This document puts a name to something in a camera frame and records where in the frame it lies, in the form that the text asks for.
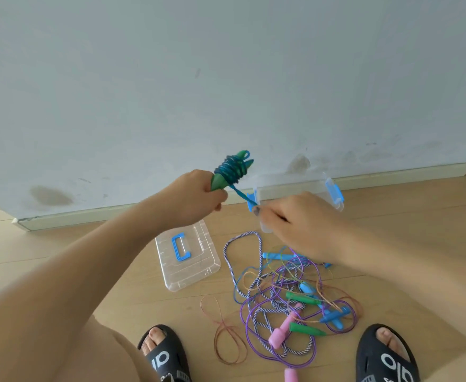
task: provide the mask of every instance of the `hand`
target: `hand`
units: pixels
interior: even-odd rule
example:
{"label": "hand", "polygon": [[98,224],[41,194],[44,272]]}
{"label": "hand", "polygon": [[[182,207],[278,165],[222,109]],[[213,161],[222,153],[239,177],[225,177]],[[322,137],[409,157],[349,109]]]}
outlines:
{"label": "hand", "polygon": [[192,170],[151,197],[161,206],[165,230],[192,225],[214,210],[221,210],[228,194],[223,189],[210,191],[213,176],[211,172]]}
{"label": "hand", "polygon": [[258,215],[283,243],[316,261],[338,263],[339,243],[354,229],[337,210],[309,192],[269,201],[259,206]]}

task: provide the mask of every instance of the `wooden floor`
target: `wooden floor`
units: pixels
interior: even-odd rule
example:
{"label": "wooden floor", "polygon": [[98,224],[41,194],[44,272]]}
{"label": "wooden floor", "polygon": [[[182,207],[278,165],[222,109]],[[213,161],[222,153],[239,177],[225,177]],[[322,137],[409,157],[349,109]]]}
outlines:
{"label": "wooden floor", "polygon": [[[466,256],[466,177],[357,189],[344,196],[345,216],[361,225]],[[245,204],[226,206],[209,216],[206,224],[221,257],[222,247],[231,237],[259,230],[258,220]],[[8,215],[0,211],[0,287],[95,227],[87,224],[25,233],[11,225]],[[263,235],[263,243],[269,248],[280,242],[273,235]],[[238,274],[258,262],[255,237],[236,241],[228,252]],[[389,283],[338,266],[332,267],[332,273],[328,283],[355,296],[364,305],[365,316],[349,334],[319,338],[318,355],[311,367],[299,372],[301,380],[354,380],[357,342],[364,328],[375,322],[386,323],[405,337],[423,377],[466,351],[462,335]],[[196,382],[283,381],[282,365],[260,359],[252,351],[240,366],[225,366],[215,358],[212,343],[216,327],[199,308],[204,295],[216,296],[226,314],[238,310],[224,261],[220,271],[210,278],[172,293],[164,287],[157,252],[151,243],[97,308],[96,317],[133,343],[156,323],[173,327],[187,349]],[[234,354],[226,337],[221,348]]]}

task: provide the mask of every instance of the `foot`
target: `foot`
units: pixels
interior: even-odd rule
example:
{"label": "foot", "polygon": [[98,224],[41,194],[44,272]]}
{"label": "foot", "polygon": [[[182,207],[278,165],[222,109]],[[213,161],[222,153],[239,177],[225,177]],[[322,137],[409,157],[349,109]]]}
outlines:
{"label": "foot", "polygon": [[166,335],[159,327],[152,328],[141,345],[141,352],[143,355],[146,357],[165,337]]}
{"label": "foot", "polygon": [[376,338],[382,342],[385,346],[390,348],[393,352],[397,353],[399,356],[410,361],[410,356],[406,351],[406,348],[402,344],[401,340],[395,336],[392,331],[386,327],[381,327],[376,330]]}

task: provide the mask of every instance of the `plastic box lid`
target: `plastic box lid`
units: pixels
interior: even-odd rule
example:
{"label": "plastic box lid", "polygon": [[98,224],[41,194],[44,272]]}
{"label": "plastic box lid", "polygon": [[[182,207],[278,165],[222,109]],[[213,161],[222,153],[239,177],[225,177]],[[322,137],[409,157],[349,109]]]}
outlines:
{"label": "plastic box lid", "polygon": [[161,233],[155,238],[166,288],[178,291],[221,267],[204,220]]}
{"label": "plastic box lid", "polygon": [[[251,199],[262,205],[265,201],[311,192],[323,198],[338,211],[344,209],[344,197],[334,181],[323,172],[281,173],[253,177],[254,193]],[[272,230],[260,223],[262,231]]]}

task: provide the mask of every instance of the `black slide sandal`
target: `black slide sandal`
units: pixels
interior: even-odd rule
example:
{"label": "black slide sandal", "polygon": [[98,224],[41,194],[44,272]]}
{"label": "black slide sandal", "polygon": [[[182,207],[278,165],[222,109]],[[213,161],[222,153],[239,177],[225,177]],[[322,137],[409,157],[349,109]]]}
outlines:
{"label": "black slide sandal", "polygon": [[[178,335],[171,328],[163,324],[153,327],[160,328],[166,337],[145,358],[148,359],[154,370],[159,374],[161,381],[192,382],[187,356]],[[141,345],[152,328],[139,341],[139,350],[141,350]]]}
{"label": "black slide sandal", "polygon": [[[392,351],[376,338],[378,328],[388,328],[401,340],[410,361]],[[420,382],[417,362],[405,340],[384,324],[369,326],[357,348],[357,382]]]}

